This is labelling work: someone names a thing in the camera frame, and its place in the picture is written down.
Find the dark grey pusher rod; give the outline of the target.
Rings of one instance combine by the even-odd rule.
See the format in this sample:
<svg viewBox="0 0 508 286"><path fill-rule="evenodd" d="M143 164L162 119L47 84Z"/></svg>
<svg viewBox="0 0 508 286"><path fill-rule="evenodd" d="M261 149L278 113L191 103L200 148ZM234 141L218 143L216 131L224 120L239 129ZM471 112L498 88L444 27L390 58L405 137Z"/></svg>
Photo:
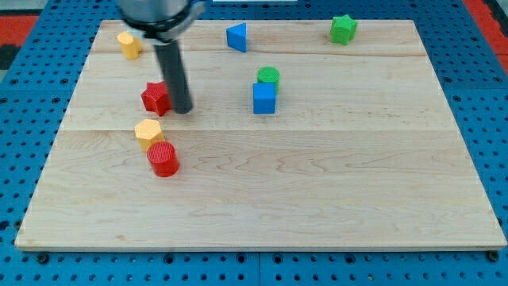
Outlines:
<svg viewBox="0 0 508 286"><path fill-rule="evenodd" d="M173 40L168 44L155 45L155 51L173 110L177 114L189 113L193 103L179 42Z"/></svg>

